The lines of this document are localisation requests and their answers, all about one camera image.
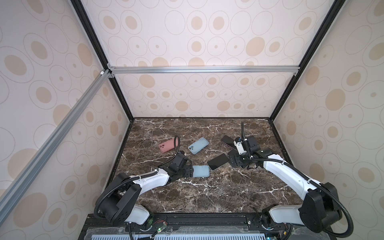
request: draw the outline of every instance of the pink phone case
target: pink phone case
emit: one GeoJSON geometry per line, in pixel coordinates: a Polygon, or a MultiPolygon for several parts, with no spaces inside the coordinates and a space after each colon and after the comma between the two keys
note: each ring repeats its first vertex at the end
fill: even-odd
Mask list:
{"type": "Polygon", "coordinates": [[[174,145],[174,138],[166,141],[166,142],[163,142],[163,143],[160,143],[159,144],[159,148],[160,148],[160,151],[162,153],[165,153],[171,149],[174,149],[175,148],[175,145],[174,145]]]}

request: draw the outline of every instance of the wall panel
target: wall panel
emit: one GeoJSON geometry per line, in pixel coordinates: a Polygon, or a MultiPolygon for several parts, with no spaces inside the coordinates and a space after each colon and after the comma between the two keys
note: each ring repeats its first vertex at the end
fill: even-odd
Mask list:
{"type": "Polygon", "coordinates": [[[293,73],[116,74],[135,117],[269,117],[293,73]]]}
{"type": "Polygon", "coordinates": [[[0,227],[0,239],[77,240],[128,124],[106,81],[0,227]]]}
{"type": "Polygon", "coordinates": [[[342,9],[275,120],[295,166],[336,186],[354,219],[348,239],[384,234],[383,6],[353,0],[342,9]]]}
{"type": "Polygon", "coordinates": [[[297,65],[333,0],[83,0],[112,66],[297,65]]]}
{"type": "Polygon", "coordinates": [[[1,1],[0,196],[100,70],[67,1],[1,1]]]}

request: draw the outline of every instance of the light blue phone case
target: light blue phone case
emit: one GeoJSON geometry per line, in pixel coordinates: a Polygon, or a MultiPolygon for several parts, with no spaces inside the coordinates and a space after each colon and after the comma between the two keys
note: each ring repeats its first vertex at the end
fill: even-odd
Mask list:
{"type": "Polygon", "coordinates": [[[196,166],[193,165],[193,177],[209,177],[209,166],[202,165],[196,166]]]}
{"type": "Polygon", "coordinates": [[[191,151],[193,155],[200,152],[201,149],[205,148],[209,142],[205,138],[200,138],[196,142],[192,143],[188,146],[188,149],[191,151]]]}

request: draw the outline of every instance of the marble tabletop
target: marble tabletop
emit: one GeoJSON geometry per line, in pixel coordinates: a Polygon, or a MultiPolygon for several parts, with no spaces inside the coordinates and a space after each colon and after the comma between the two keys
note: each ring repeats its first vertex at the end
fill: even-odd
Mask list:
{"type": "MultiPolygon", "coordinates": [[[[180,136],[184,150],[193,165],[228,153],[231,148],[220,139],[245,134],[253,135],[261,147],[270,147],[280,154],[281,149],[267,120],[264,119],[206,119],[206,118],[148,118],[135,119],[116,174],[138,175],[152,171],[173,155],[174,150],[161,153],[158,144],[180,136]],[[204,137],[209,145],[193,155],[188,146],[204,137]]],[[[165,212],[260,212],[271,204],[301,204],[299,196],[283,181],[268,171],[232,168],[229,163],[211,171],[206,178],[179,179],[164,187],[152,189],[138,198],[138,203],[154,213],[165,212]]]]}

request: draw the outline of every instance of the black smartphone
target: black smartphone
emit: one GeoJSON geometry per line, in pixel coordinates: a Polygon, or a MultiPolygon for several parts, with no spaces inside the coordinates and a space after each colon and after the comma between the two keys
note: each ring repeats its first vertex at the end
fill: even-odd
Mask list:
{"type": "Polygon", "coordinates": [[[228,137],[227,135],[224,135],[224,137],[221,139],[221,141],[225,144],[227,144],[228,146],[236,149],[235,145],[233,144],[233,141],[234,139],[233,138],[230,138],[228,137]]]}
{"type": "Polygon", "coordinates": [[[211,170],[215,170],[217,169],[218,167],[221,167],[223,166],[224,164],[226,164],[227,162],[229,162],[229,158],[223,153],[217,157],[215,157],[214,159],[212,160],[209,160],[207,162],[208,166],[211,168],[211,170]]]}

